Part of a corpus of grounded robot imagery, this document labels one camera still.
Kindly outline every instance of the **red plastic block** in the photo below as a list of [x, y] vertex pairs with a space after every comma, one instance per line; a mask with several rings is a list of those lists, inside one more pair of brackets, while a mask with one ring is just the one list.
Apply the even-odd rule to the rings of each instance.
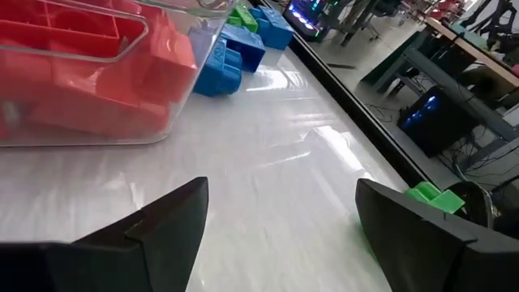
[[53, 4], [47, 4], [47, 11], [52, 41], [74, 46], [87, 56], [118, 55], [120, 38], [114, 17]]
[[9, 136], [9, 125], [7, 124], [6, 116], [0, 106], [0, 138]]
[[166, 25], [165, 21], [168, 19], [168, 15], [165, 13], [164, 10], [154, 6], [142, 6], [140, 14], [144, 16], [152, 24], [154, 24], [158, 20], [161, 26]]
[[48, 20], [43, 2], [0, 1], [0, 38], [34, 49], [46, 49]]
[[152, 66], [139, 91], [148, 101], [180, 102], [195, 78], [195, 56], [189, 37], [159, 21], [151, 39]]
[[[0, 45], [24, 47], [0, 39]], [[10, 101], [44, 100], [52, 87], [50, 57], [14, 50], [0, 50], [0, 98]]]
[[135, 3], [134, 0], [113, 0], [112, 7], [116, 11], [123, 11], [133, 15], [139, 15], [142, 12], [142, 6]]
[[[52, 44], [53, 49], [73, 49]], [[55, 58], [56, 88], [52, 102], [39, 103], [29, 114], [32, 122], [87, 131], [116, 138], [162, 131], [169, 120], [166, 104], [142, 102], [132, 92], [121, 67]]]

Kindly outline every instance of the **cable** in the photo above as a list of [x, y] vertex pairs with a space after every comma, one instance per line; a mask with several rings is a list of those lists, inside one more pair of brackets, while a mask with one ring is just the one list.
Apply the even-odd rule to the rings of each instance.
[[412, 78], [414, 80], [414, 83], [422, 89], [422, 92], [426, 91], [425, 86], [423, 86], [423, 81], [427, 79], [427, 77], [424, 74], [418, 74], [415, 77]]
[[481, 165], [478, 165], [478, 166], [474, 167], [472, 170], [467, 170], [467, 172], [475, 171], [475, 170], [479, 170], [479, 169], [483, 168], [484, 166], [490, 165], [490, 164], [492, 164], [492, 163], [494, 163], [494, 162], [500, 160], [501, 158], [506, 157], [508, 154], [514, 152], [514, 151], [517, 150], [518, 148], [519, 148], [519, 146], [516, 146], [516, 147], [510, 149], [509, 151], [507, 151], [505, 154], [501, 154], [501, 155], [498, 156], [498, 157], [492, 157], [492, 158], [490, 158], [490, 155], [491, 155], [491, 154], [489, 154], [489, 155], [487, 156], [487, 159], [486, 159], [486, 160], [485, 160]]
[[504, 182], [500, 183], [497, 187], [495, 187], [495, 189], [493, 189], [492, 191], [493, 192], [496, 192], [500, 189], [502, 189], [503, 187], [506, 187], [507, 185], [509, 185], [510, 183], [513, 183], [513, 181], [515, 181], [516, 179], [519, 178], [519, 174], [518, 175], [514, 175], [512, 176], [511, 178], [505, 180]]
[[491, 186], [491, 187], [498, 187], [498, 185], [496, 184], [493, 184], [493, 183], [487, 183], [487, 182], [477, 182], [477, 184], [481, 184], [481, 185], [487, 185], [487, 186]]
[[365, 106], [371, 107], [374, 110], [376, 110], [381, 116], [381, 117], [376, 117], [376, 118], [378, 120], [380, 120], [381, 122], [392, 122], [393, 121], [393, 116], [391, 115], [391, 113], [389, 113], [389, 119], [387, 119], [386, 115], [382, 112], [382, 110], [398, 112], [398, 109], [390, 109], [390, 108], [379, 106], [379, 105], [365, 104]]
[[482, 133], [481, 136], [479, 136], [478, 138], [476, 138], [476, 137], [474, 136], [474, 133], [473, 133], [473, 132], [470, 132], [470, 135], [471, 135], [471, 137], [472, 137], [472, 141], [471, 141], [471, 143], [470, 143], [471, 148], [470, 148], [470, 151], [469, 151], [468, 153], [463, 153], [463, 154], [465, 155], [466, 159], [468, 160], [468, 161], [467, 161], [467, 164], [470, 165], [470, 158], [472, 157], [472, 153], [473, 153], [473, 151], [476, 149], [476, 147], [475, 147], [476, 141], [477, 141], [477, 140], [480, 140], [482, 137], [484, 137], [485, 133], [487, 133], [487, 127], [484, 127], [484, 129], [483, 129], [483, 133]]
[[463, 149], [463, 147], [465, 147], [467, 145], [467, 142], [468, 142], [468, 138], [465, 137], [464, 143], [462, 143], [458, 148], [451, 148], [452, 153], [451, 153], [450, 160], [443, 153], [440, 154], [446, 161], [448, 161], [450, 163], [450, 165], [446, 165], [445, 162], [443, 162], [441, 160], [440, 160], [440, 162], [443, 165], [445, 165], [449, 170], [451, 170], [460, 180], [466, 181], [466, 182], [468, 182], [469, 179], [467, 179], [467, 177], [463, 174], [463, 172], [461, 172], [460, 167], [457, 164], [457, 156], [462, 152], [462, 149]]
[[474, 178], [485, 178], [485, 177], [488, 177], [488, 176], [501, 176], [501, 175], [505, 175], [505, 174], [509, 173], [511, 170], [513, 170], [514, 168], [516, 168], [518, 166], [519, 166], [519, 164], [516, 164], [516, 165], [510, 167], [509, 169], [505, 170], [503, 173], [500, 173], [500, 174], [482, 174], [482, 175], [467, 174], [467, 175], [471, 176], [471, 177], [474, 177]]

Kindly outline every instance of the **clear plastic bin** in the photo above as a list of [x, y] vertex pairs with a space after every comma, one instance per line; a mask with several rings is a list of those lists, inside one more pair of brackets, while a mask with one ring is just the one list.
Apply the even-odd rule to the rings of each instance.
[[0, 146], [164, 139], [234, 4], [0, 1]]

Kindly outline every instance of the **desk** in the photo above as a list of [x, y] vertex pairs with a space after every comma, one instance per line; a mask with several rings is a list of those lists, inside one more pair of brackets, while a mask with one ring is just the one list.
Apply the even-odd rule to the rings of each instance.
[[407, 186], [290, 50], [227, 98], [193, 94], [152, 145], [3, 148], [0, 240], [73, 241], [207, 176], [187, 291], [390, 291], [365, 244], [358, 178]]
[[421, 31], [418, 37], [404, 50], [402, 56], [399, 57], [375, 83], [375, 90], [377, 92], [383, 92], [397, 78], [401, 79], [401, 81], [406, 85], [409, 85], [412, 90], [416, 90], [413, 88], [412, 83], [401, 75], [401, 73], [406, 69], [415, 67], [424, 73], [429, 79], [442, 85], [447, 91], [449, 91], [451, 93], [451, 98], [453, 98], [455, 102], [466, 104], [465, 109], [467, 112], [499, 136], [499, 139], [480, 148], [474, 155], [461, 161], [460, 169], [461, 171], [464, 171], [474, 163], [481, 161], [484, 157], [492, 154], [497, 149], [515, 140], [519, 137], [519, 132], [514, 126], [503, 120], [503, 117], [500, 114], [489, 109], [478, 98], [472, 98], [473, 94], [467, 88], [461, 86], [453, 77], [449, 76], [434, 64], [433, 61], [421, 54], [418, 51], [418, 48], [431, 33], [439, 32], [449, 40], [453, 41], [455, 45], [474, 56], [479, 62], [487, 65], [495, 73], [508, 80], [508, 82], [514, 86], [519, 86], [519, 78], [507, 70], [504, 65], [500, 64], [480, 49], [475, 48], [468, 41], [461, 37], [457, 37], [455, 32], [446, 28], [437, 20], [427, 18], [426, 24], [426, 28]]

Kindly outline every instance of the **building block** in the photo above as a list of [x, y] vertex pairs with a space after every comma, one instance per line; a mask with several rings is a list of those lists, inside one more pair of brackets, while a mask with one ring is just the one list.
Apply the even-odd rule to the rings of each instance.
[[191, 41], [193, 47], [193, 54], [195, 55], [196, 66], [200, 67], [204, 64], [208, 56], [209, 49], [211, 49], [212, 39], [215, 35], [211, 29], [191, 27], [187, 32], [187, 36]]
[[236, 4], [233, 12], [231, 12], [227, 23], [235, 26], [243, 26], [251, 32], [256, 32], [258, 30], [256, 20], [252, 17], [247, 7], [240, 2]]
[[[52, 46], [79, 54], [58, 43]], [[168, 105], [141, 101], [125, 86], [130, 74], [82, 60], [55, 58], [52, 65], [56, 88], [51, 99], [33, 105], [29, 122], [121, 139], [150, 135], [167, 126]]]
[[239, 89], [242, 82], [242, 72], [239, 68], [241, 58], [238, 52], [227, 49], [226, 45], [227, 40], [217, 39], [217, 43], [196, 81], [194, 92], [214, 97], [231, 94]]
[[246, 28], [225, 24], [221, 30], [222, 38], [227, 40], [227, 48], [242, 55], [242, 70], [256, 72], [265, 55], [265, 46], [261, 37]]
[[[12, 40], [0, 39], [0, 45], [27, 48]], [[38, 54], [0, 50], [0, 99], [29, 103], [46, 98], [52, 87], [50, 58]]]
[[111, 4], [111, 8], [114, 8], [116, 11], [123, 11], [133, 15], [139, 15], [143, 10], [142, 6], [135, 3], [133, 0], [112, 0]]
[[236, 16], [229, 16], [227, 23], [233, 26], [242, 26], [242, 20]]
[[263, 43], [270, 48], [285, 49], [292, 40], [294, 30], [283, 18], [283, 15], [266, 6], [251, 8], [249, 11], [256, 16], [259, 25], [257, 33], [261, 36]]
[[10, 134], [9, 123], [2, 107], [0, 109], [0, 138], [6, 138]]
[[442, 192], [430, 182], [421, 182], [404, 194], [449, 214], [454, 214], [465, 204], [465, 201], [452, 191]]
[[195, 55], [189, 37], [162, 21], [159, 18], [154, 24], [150, 42], [152, 65], [139, 91], [146, 101], [180, 102], [195, 77]]
[[[119, 6], [124, 4], [124, 9], [132, 12], [142, 11], [138, 4], [128, 0], [98, 2], [102, 6], [111, 7], [112, 1]], [[128, 33], [127, 26], [132, 27], [133, 34]], [[0, 2], [0, 38], [32, 49], [49, 50], [52, 41], [65, 47], [75, 47], [84, 52], [85, 56], [115, 58], [120, 53], [122, 40], [133, 42], [143, 33], [144, 24], [137, 19], [34, 0]]]

